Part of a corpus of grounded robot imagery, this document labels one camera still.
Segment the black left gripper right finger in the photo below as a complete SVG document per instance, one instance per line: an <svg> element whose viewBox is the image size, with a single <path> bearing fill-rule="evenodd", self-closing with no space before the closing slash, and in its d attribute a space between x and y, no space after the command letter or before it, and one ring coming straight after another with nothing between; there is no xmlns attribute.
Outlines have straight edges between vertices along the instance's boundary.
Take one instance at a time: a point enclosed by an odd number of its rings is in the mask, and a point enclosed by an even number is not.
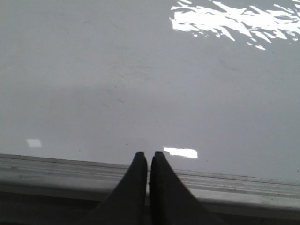
<svg viewBox="0 0 300 225"><path fill-rule="evenodd" d="M224 225L180 181L162 152L150 170L150 209L154 225Z"/></svg>

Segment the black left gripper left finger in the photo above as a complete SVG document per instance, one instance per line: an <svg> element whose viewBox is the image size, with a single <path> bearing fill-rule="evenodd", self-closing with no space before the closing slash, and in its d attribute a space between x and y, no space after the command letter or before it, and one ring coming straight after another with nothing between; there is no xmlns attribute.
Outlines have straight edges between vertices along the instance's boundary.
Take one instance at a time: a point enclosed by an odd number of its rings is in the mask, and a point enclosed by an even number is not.
<svg viewBox="0 0 300 225"><path fill-rule="evenodd" d="M141 225L146 195L147 161L137 152L112 193L79 221L81 225Z"/></svg>

